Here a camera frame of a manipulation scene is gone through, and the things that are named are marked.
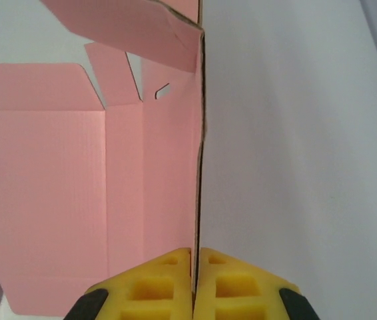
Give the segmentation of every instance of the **white wall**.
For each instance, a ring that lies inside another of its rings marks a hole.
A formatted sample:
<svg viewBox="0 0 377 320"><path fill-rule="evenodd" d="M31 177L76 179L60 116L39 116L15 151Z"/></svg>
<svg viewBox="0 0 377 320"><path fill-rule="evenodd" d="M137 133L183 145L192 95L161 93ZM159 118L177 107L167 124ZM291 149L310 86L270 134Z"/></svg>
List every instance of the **white wall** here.
<svg viewBox="0 0 377 320"><path fill-rule="evenodd" d="M358 1L205 0L204 246L377 319L377 52Z"/></svg>

